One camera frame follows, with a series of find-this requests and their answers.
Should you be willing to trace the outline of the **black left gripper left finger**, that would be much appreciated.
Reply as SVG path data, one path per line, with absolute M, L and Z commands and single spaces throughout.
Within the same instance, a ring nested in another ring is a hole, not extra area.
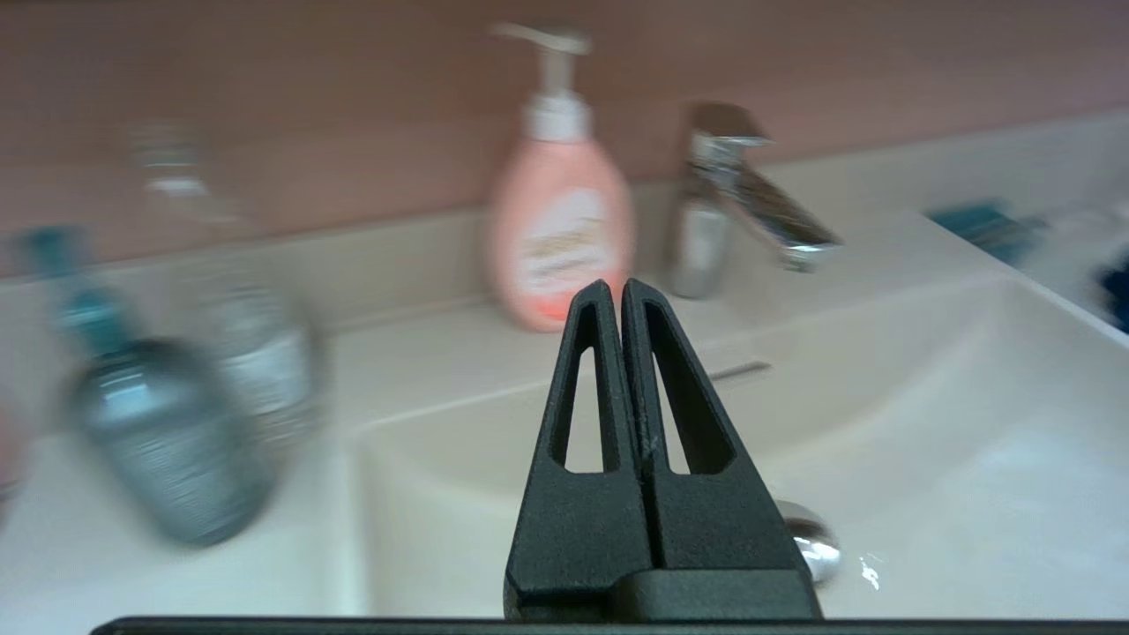
M 567 467 L 579 363 L 595 358 L 602 470 Z M 505 617 L 609 618 L 610 591 L 653 567 L 632 395 L 609 284 L 570 304 L 505 563 Z

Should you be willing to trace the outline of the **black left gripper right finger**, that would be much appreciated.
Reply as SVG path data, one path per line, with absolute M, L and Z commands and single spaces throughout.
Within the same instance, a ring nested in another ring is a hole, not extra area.
M 791 534 L 677 314 L 637 279 L 622 294 L 622 350 L 660 568 L 798 568 Z

